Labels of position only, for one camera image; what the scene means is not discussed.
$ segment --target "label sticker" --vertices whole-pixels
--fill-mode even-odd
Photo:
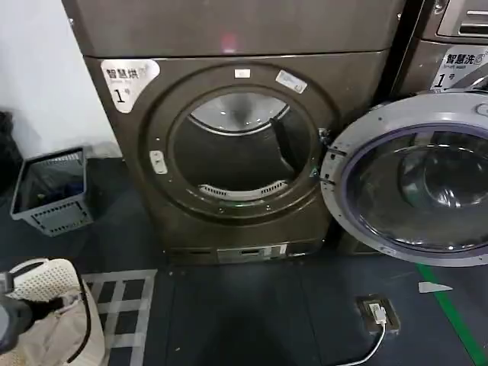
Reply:
[[[453,46],[445,53],[430,89],[443,92],[450,88],[470,87],[488,75],[488,69],[475,72],[487,63],[487,46]]]
[[[234,69],[234,78],[249,79],[251,77],[251,69]]]
[[[303,80],[300,80],[298,77],[293,76],[284,70],[281,70],[278,73],[278,76],[276,76],[276,81],[287,88],[296,91],[298,94],[302,94],[307,87],[307,84]]]
[[[168,167],[166,166],[165,157],[162,154],[162,151],[149,151],[149,160],[151,160],[152,168],[156,174],[166,174],[168,172]]]
[[[130,113],[140,93],[159,75],[159,65],[152,59],[104,59],[101,71],[116,109]]]
[[[380,248],[380,251],[386,255],[391,255],[393,257],[397,255],[397,251],[395,249],[388,248],[387,246],[382,246]]]

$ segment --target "laundry basket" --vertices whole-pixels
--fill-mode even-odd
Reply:
[[[85,339],[64,365],[99,366],[105,354],[100,318],[88,287],[71,262],[65,259],[39,258],[22,263],[10,272],[14,276],[15,287],[14,292],[8,296],[14,299],[49,301],[73,288],[80,289],[87,315]],[[21,348],[17,347],[0,355],[0,366],[25,366]]]
[[[11,217],[24,220],[48,236],[58,236],[93,222],[87,159],[74,148],[25,160]]]

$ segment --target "power plug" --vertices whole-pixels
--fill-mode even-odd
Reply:
[[[387,311],[379,303],[370,303],[369,309],[373,314],[376,324],[387,324]]]

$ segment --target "dryer vent grille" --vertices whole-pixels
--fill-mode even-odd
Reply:
[[[253,191],[228,191],[211,185],[201,185],[200,191],[210,196],[228,201],[253,201],[270,196],[288,186],[286,181],[276,181]]]

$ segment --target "washing machine door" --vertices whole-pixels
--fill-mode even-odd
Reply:
[[[380,106],[330,145],[323,198],[356,239],[440,266],[488,262],[488,95],[417,95]]]

